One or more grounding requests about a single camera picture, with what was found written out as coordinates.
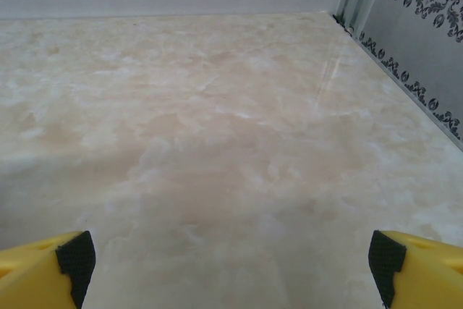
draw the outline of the marble floor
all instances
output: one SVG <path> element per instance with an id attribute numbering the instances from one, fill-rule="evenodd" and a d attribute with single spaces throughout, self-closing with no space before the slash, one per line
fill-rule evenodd
<path id="1" fill-rule="evenodd" d="M 463 245 L 463 153 L 324 13 L 0 22 L 0 247 L 84 308 L 380 309 L 374 229 Z"/>

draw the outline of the black rubber pad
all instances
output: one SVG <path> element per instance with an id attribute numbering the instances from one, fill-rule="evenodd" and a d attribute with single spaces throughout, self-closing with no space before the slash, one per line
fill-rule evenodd
<path id="1" fill-rule="evenodd" d="M 386 308 L 390 308 L 396 291 L 394 289 L 394 273 L 399 273 L 404 264 L 407 248 L 380 231 L 373 233 L 368 263 L 379 294 Z"/>
<path id="2" fill-rule="evenodd" d="M 56 257 L 61 273 L 71 278 L 71 296 L 76 308 L 81 309 L 96 261 L 90 232 L 83 232 L 58 247 Z"/>

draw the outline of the marble tile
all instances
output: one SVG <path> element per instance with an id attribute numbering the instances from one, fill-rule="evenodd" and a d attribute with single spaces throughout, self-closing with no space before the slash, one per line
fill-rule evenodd
<path id="1" fill-rule="evenodd" d="M 374 229 L 463 245 L 463 153 L 324 13 L 0 22 L 0 247 L 85 308 L 372 309 Z"/>

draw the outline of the yellow plastic part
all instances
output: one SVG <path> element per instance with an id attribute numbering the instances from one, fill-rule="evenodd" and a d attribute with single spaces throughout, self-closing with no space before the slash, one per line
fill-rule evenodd
<path id="1" fill-rule="evenodd" d="M 0 251 L 0 308 L 75 309 L 71 279 L 61 274 L 55 249 L 80 233 Z"/>
<path id="2" fill-rule="evenodd" d="M 391 309 L 462 309 L 463 248 L 400 232 L 382 232 L 407 248 L 394 274 Z"/>

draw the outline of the floor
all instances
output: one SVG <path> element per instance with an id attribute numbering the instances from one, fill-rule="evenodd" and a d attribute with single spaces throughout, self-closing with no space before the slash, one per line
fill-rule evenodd
<path id="1" fill-rule="evenodd" d="M 374 229 L 463 245 L 463 153 L 324 13 L 0 22 L 0 247 L 84 308 L 380 309 Z"/>

